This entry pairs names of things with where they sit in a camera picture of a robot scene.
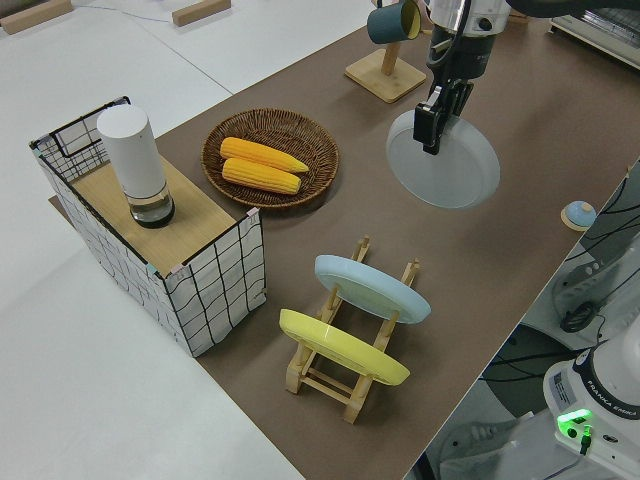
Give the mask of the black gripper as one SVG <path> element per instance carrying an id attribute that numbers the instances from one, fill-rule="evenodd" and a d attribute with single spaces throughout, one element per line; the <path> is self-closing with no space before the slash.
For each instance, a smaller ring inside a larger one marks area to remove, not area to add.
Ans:
<path id="1" fill-rule="evenodd" d="M 424 152 L 438 154 L 441 137 L 449 119 L 460 116 L 473 91 L 468 81 L 484 74 L 496 36 L 462 36 L 448 54 L 449 45 L 436 46 L 453 40 L 455 35 L 435 26 L 427 56 L 427 67 L 436 85 L 429 97 L 414 109 L 413 139 L 422 144 Z"/>

